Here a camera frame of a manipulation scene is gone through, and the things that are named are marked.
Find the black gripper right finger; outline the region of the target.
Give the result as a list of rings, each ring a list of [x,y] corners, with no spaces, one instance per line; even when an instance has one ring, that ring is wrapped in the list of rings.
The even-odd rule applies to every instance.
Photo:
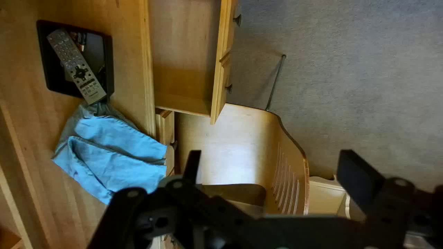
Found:
[[[370,210],[385,181],[385,177],[353,149],[340,152],[337,178],[365,213]]]

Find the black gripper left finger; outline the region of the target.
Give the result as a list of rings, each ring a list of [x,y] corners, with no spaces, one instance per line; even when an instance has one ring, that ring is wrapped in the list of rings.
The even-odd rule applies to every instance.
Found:
[[[200,170],[200,160],[201,160],[201,152],[200,150],[191,150],[187,157],[186,168],[183,172],[183,179],[187,183],[196,183],[197,175]]]

